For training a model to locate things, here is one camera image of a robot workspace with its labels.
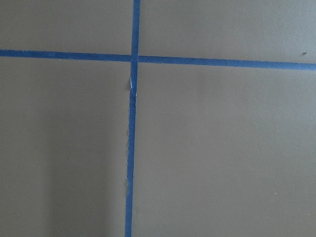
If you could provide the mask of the brown paper table cover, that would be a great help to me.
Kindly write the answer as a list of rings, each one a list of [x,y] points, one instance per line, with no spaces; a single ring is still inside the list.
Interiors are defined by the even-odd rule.
[[[313,0],[3,0],[3,237],[313,237]]]

